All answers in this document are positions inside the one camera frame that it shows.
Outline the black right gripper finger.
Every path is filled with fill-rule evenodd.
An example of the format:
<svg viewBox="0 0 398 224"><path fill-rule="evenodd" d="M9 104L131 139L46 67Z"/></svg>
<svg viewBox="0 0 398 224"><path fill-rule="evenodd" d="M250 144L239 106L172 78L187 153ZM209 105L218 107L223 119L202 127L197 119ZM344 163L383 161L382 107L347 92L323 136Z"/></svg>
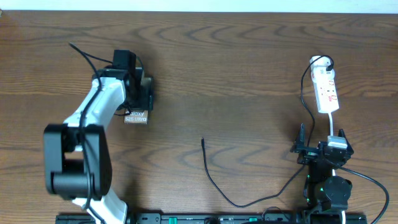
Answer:
<svg viewBox="0 0 398 224"><path fill-rule="evenodd" d="M298 131L297 137L294 141L295 145L304 146L305 145L305 125L302 123Z"/></svg>
<svg viewBox="0 0 398 224"><path fill-rule="evenodd" d="M347 140L347 138L346 138L346 134L345 134L345 132L343 131L343 129L339 129L339 131L338 131L338 137L339 137L340 139L343 139L343 140L344 140L344 143L347 145L347 148L350 148L350 147L351 147L351 144L348 142L348 140Z"/></svg>

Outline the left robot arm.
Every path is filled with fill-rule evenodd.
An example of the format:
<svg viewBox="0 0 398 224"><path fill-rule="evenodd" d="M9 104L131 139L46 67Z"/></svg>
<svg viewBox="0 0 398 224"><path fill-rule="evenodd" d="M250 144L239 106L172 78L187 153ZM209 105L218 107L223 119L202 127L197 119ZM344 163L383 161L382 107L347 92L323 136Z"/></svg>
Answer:
<svg viewBox="0 0 398 224"><path fill-rule="evenodd" d="M106 130L123 110L126 123L146 123L153 104L153 79L144 69L98 70L81 105L61 124L44 129L45 186L79 206L82 214L59 214L56 223L135 223L129 205L112 189Z"/></svg>

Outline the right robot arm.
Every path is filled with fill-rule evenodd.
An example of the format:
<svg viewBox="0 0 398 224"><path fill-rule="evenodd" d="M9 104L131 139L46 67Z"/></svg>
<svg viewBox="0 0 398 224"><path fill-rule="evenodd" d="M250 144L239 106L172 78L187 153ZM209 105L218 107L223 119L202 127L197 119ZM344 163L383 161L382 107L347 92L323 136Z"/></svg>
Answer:
<svg viewBox="0 0 398 224"><path fill-rule="evenodd" d="M303 196L307 208L297 212L298 223L344 223L352 182L335 174L354 154L342 129L328 136L317 147L305 145L305 126L300 125L290 152L298 154L297 163L308 166Z"/></svg>

